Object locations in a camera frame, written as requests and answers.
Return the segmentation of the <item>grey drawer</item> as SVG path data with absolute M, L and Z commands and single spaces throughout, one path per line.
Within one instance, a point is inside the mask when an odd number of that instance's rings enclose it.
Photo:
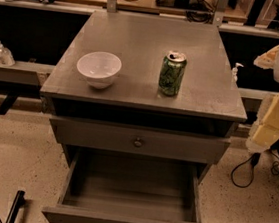
M 189 162 L 81 149 L 49 223 L 202 223 Z
M 198 163 L 217 163 L 230 143 L 229 139 L 209 135 L 104 121 L 55 116 L 50 119 L 50 123 L 56 141 L 60 144 Z

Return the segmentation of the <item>grey drawer cabinet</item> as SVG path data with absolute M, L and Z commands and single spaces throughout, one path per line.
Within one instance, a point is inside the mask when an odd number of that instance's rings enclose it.
M 76 64 L 92 52 L 113 53 L 122 61 L 113 85 L 97 90 Z M 186 55 L 179 93 L 159 90 L 165 55 Z M 40 92 L 52 116 L 165 129 L 230 140 L 247 118 L 231 76 L 227 53 L 213 25 L 133 13 L 95 12 L 68 46 Z M 80 149 L 60 144 L 68 160 Z M 203 177 L 212 164 L 191 162 Z

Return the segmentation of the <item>grey top drawer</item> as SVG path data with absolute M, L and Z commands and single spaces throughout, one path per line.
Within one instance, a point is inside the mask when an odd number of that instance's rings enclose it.
M 56 141 L 60 144 L 198 163 L 217 163 L 230 143 L 229 139 L 209 135 L 104 121 L 55 116 L 50 119 L 50 123 Z

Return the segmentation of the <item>green soda can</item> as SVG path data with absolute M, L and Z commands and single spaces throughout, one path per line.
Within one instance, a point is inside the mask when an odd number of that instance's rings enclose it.
M 169 51 L 162 62 L 159 77 L 159 90 L 167 96 L 179 93 L 184 70 L 187 66 L 186 55 L 178 51 Z

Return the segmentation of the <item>white ceramic bowl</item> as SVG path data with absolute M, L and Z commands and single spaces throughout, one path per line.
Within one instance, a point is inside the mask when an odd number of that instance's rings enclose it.
M 79 58 L 76 67 L 86 78 L 89 86 L 104 89 L 114 83 L 121 70 L 122 62 L 115 54 L 108 52 L 88 53 Z

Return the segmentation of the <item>white pump bottle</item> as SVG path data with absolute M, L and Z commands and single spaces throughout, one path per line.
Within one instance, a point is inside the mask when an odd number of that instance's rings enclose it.
M 232 78 L 235 80 L 235 82 L 238 81 L 237 73 L 241 67 L 244 67 L 244 66 L 243 66 L 243 64 L 240 64 L 239 62 L 236 62 L 236 64 L 234 64 L 234 67 L 233 67 L 231 73 L 232 73 Z

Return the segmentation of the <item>clear plastic bottle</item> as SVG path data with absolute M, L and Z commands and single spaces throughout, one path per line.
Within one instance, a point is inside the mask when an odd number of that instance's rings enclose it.
M 13 66 L 15 64 L 14 58 L 12 56 L 9 48 L 4 47 L 0 41 L 0 63 L 5 66 Z

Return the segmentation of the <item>black bar on floor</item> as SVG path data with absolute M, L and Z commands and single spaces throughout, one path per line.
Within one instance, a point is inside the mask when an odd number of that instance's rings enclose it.
M 14 223 L 17 219 L 17 214 L 20 208 L 22 208 L 26 202 L 26 199 L 24 198 L 24 194 L 26 194 L 25 191 L 18 191 L 15 195 L 15 199 L 12 203 L 11 209 L 9 210 L 8 217 L 5 221 L 5 223 Z

